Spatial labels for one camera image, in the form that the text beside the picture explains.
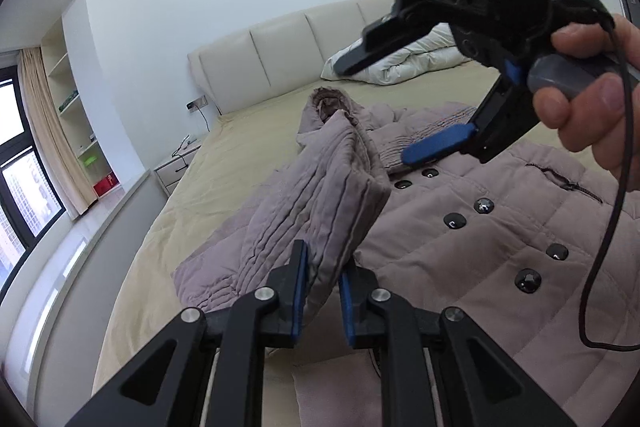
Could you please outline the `right human hand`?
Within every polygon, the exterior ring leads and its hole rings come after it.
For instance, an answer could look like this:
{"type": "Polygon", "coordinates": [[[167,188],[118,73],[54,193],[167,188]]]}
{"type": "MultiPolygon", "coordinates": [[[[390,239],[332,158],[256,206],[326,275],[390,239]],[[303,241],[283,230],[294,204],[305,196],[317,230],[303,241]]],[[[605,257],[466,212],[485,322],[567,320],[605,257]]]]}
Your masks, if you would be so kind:
{"type": "MultiPolygon", "coordinates": [[[[555,49],[579,58],[612,51],[613,43],[598,25],[572,23],[552,35],[555,49]]],[[[618,178],[624,156],[624,90],[619,75],[607,72],[574,100],[559,90],[544,88],[534,95],[540,121],[558,132],[562,145],[572,153],[586,148],[594,161],[618,178]]]]}

